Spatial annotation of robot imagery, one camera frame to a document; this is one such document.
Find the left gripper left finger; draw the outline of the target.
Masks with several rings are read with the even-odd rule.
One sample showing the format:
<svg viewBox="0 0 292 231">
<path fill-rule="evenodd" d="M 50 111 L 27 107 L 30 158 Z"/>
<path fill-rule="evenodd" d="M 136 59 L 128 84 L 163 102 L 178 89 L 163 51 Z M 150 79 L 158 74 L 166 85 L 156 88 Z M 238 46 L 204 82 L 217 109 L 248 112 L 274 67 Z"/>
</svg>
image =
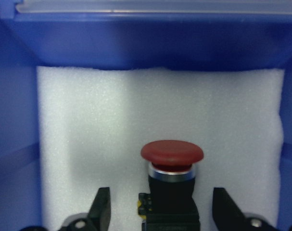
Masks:
<svg viewBox="0 0 292 231">
<path fill-rule="evenodd" d="M 95 199 L 85 215 L 76 215 L 72 221 L 61 226 L 62 231 L 107 231 L 111 221 L 110 188 L 99 188 Z"/>
</svg>

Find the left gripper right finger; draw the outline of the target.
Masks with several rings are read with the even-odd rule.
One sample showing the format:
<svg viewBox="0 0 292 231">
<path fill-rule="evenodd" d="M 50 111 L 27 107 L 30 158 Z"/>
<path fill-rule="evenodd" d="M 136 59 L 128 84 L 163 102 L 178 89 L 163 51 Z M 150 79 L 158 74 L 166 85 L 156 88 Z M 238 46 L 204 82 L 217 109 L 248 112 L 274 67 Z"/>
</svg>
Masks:
<svg viewBox="0 0 292 231">
<path fill-rule="evenodd" d="M 260 217 L 245 215 L 225 188 L 213 189 L 212 217 L 219 231 L 276 230 Z"/>
</svg>

